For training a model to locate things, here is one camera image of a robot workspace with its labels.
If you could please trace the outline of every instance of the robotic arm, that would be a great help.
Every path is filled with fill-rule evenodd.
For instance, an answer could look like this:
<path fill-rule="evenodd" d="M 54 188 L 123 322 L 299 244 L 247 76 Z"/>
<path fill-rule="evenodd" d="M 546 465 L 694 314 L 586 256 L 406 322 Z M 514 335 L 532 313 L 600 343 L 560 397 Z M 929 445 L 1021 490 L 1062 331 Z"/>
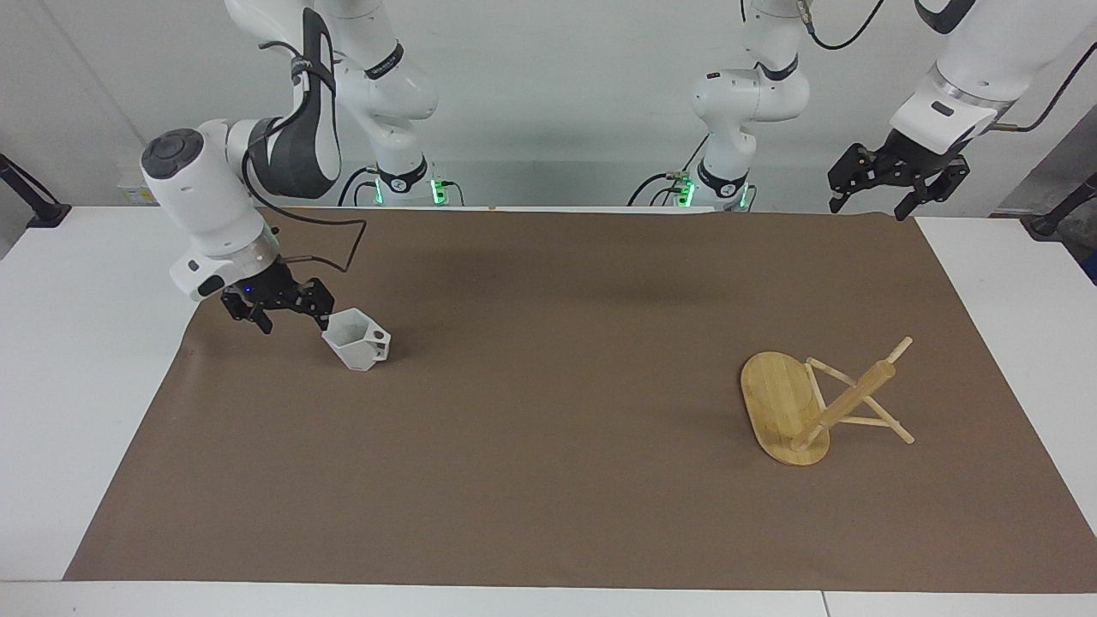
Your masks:
<path fill-rule="evenodd" d="M 837 213 L 850 195 L 881 184 L 913 190 L 895 209 L 947 200 L 970 172 L 960 152 L 1029 89 L 1036 74 L 1097 19 L 1092 0 L 915 0 L 948 35 L 937 64 L 891 119 L 878 150 L 850 146 L 828 175 Z"/>
<path fill-rule="evenodd" d="M 381 0 L 326 0 L 327 19 L 306 0 L 225 4 L 237 25 L 262 42 L 260 48 L 290 58 L 294 111 L 286 117 L 214 120 L 148 145 L 142 170 L 149 190 L 192 240 L 170 273 L 195 301 L 219 292 L 235 319 L 253 322 L 265 334 L 271 310 L 309 315 L 323 330 L 335 300 L 319 279 L 293 278 L 274 233 L 253 207 L 248 175 L 274 195 L 324 195 L 340 176 L 338 101 L 362 124 L 377 156 L 377 201 L 436 203 L 431 168 L 410 121 L 433 113 L 438 92 L 404 59 Z"/>
<path fill-rule="evenodd" d="M 748 122 L 803 113 L 811 88 L 798 70 L 803 32 L 796 0 L 753 0 L 747 11 L 750 69 L 710 72 L 693 90 L 693 111 L 709 127 L 704 157 L 690 172 L 693 203 L 732 210 L 742 201 L 757 144 Z"/>

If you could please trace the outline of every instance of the wooden dowel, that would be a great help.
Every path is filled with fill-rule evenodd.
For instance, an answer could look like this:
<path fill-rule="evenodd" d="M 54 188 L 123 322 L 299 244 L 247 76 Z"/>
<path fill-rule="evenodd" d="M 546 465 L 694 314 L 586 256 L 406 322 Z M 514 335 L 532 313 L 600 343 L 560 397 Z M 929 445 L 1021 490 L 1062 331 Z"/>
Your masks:
<path fill-rule="evenodd" d="M 823 410 L 823 415 L 814 426 L 805 427 L 792 441 L 792 449 L 802 452 L 823 430 L 838 424 L 838 420 L 848 416 L 867 396 L 880 390 L 880 386 L 887 383 L 887 380 L 895 377 L 895 367 L 889 362 L 880 361 L 872 364 L 861 379 L 857 380 L 857 385 L 839 395 L 834 403 Z"/>
<path fill-rule="evenodd" d="M 903 428 L 903 425 L 901 425 L 898 420 L 895 419 L 894 416 L 889 414 L 887 411 L 880 405 L 880 403 L 877 403 L 875 400 L 872 399 L 872 396 L 867 396 L 864 399 L 864 404 L 868 405 L 869 408 L 873 411 L 873 413 L 880 416 L 880 419 L 884 423 L 884 426 L 894 430 L 895 435 L 898 435 L 900 439 L 905 441 L 907 446 L 914 444 L 914 435 L 911 435 L 911 433 L 907 429 Z"/>
<path fill-rule="evenodd" d="M 857 385 L 857 382 L 853 381 L 853 378 L 849 377 L 848 374 L 839 371 L 838 369 L 829 364 L 824 364 L 823 362 L 816 360 L 815 358 L 808 358 L 807 363 L 823 371 L 824 373 L 833 377 L 834 379 L 837 379 L 838 381 L 845 383 L 846 385 Z"/>
<path fill-rule="evenodd" d="M 880 418 L 862 418 L 860 416 L 846 416 L 838 422 L 842 424 L 860 424 L 862 426 L 882 426 L 884 428 L 887 428 L 887 423 Z"/>
<path fill-rule="evenodd" d="M 805 362 L 804 368 L 807 369 L 807 379 L 812 382 L 812 394 L 815 396 L 815 401 L 819 405 L 819 413 L 826 408 L 826 401 L 823 400 L 823 392 L 819 390 L 819 382 L 815 379 L 815 371 L 812 370 L 811 363 Z"/>
<path fill-rule="evenodd" d="M 909 336 L 904 338 L 902 341 L 900 341 L 900 344 L 895 347 L 895 349 L 892 350 L 891 355 L 887 356 L 887 359 L 884 361 L 894 364 L 903 356 L 903 354 L 906 352 L 907 348 L 911 347 L 912 343 L 914 343 L 914 339 L 911 338 Z"/>

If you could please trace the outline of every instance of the overturned stool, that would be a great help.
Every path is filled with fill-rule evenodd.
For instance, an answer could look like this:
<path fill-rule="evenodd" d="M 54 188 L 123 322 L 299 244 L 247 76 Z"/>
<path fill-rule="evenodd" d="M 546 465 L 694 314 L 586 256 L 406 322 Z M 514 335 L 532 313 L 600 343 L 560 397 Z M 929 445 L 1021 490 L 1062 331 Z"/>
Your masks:
<path fill-rule="evenodd" d="M 743 367 L 743 397 L 750 426 L 766 453 L 792 465 L 810 465 L 830 450 L 830 428 L 839 423 L 891 428 L 903 441 L 912 436 L 872 394 L 895 377 L 895 361 L 913 340 L 907 337 L 887 358 L 874 363 L 860 379 L 808 358 L 801 362 L 777 351 L 765 351 Z M 815 370 L 849 386 L 833 403 L 823 401 Z M 864 403 L 877 417 L 851 416 Z"/>

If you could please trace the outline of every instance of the brown paper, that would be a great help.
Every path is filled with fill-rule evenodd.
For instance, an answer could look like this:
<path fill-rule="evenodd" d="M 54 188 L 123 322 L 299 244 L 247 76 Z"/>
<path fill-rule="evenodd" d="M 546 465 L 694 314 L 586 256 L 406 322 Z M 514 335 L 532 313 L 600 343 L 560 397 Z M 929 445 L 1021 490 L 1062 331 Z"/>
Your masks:
<path fill-rule="evenodd" d="M 204 303 L 67 580 L 1097 591 L 1097 541 L 916 224 L 369 218 L 350 274 L 294 268 L 391 359 L 351 372 L 306 317 L 267 337 Z M 352 239 L 271 221 L 285 255 Z M 907 335 L 875 399 L 915 445 L 839 425 L 815 467 L 762 452 L 751 355 L 860 374 Z"/>

